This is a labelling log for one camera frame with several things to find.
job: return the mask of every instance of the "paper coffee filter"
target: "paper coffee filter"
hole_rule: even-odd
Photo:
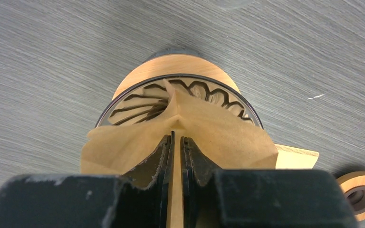
[[[164,83],[169,104],[156,118],[89,132],[81,152],[81,173],[123,174],[149,156],[165,134],[176,130],[193,138],[202,153],[224,169],[275,168],[278,151],[266,131]]]

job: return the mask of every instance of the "wooden disc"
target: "wooden disc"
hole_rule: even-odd
[[[359,199],[356,199],[357,202],[355,202],[355,204],[363,203],[362,201],[365,199],[365,171],[348,173],[338,178],[337,181],[342,191],[344,192],[345,196],[350,202],[352,201],[349,198],[350,193],[356,193],[355,191],[359,189],[364,191],[364,193],[362,193],[361,191],[358,192],[358,194],[360,193],[361,196]],[[365,220],[365,210],[362,210],[360,213],[355,211],[355,216],[359,221]]]
[[[187,54],[168,54],[146,61],[131,71],[116,89],[113,99],[136,83],[169,74],[193,74],[210,77],[240,92],[230,76],[208,60]]]

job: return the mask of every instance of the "black plastic part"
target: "black plastic part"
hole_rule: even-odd
[[[166,227],[172,136],[124,176],[10,179],[0,189],[0,228]]]
[[[356,228],[335,178],[317,170],[223,170],[181,139],[186,228]]]

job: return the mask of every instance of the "dark circular opening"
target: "dark circular opening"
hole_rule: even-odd
[[[355,214],[365,212],[365,186],[352,188],[345,193],[345,197]]]

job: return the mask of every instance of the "scratched black surface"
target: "scratched black surface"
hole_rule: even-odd
[[[274,142],[365,170],[365,0],[0,0],[0,185],[78,172],[122,78],[171,47],[230,74]]]

